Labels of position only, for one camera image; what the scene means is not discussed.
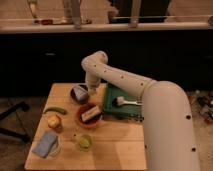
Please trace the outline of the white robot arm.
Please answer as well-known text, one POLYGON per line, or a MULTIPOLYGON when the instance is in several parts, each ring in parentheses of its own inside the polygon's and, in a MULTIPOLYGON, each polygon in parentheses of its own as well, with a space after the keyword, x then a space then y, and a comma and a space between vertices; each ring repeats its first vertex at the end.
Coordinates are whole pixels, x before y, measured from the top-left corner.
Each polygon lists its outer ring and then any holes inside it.
POLYGON ((191 107, 180 86, 111 67, 103 51, 85 57, 81 66, 90 90, 105 80, 142 102, 148 171, 200 171, 191 107))

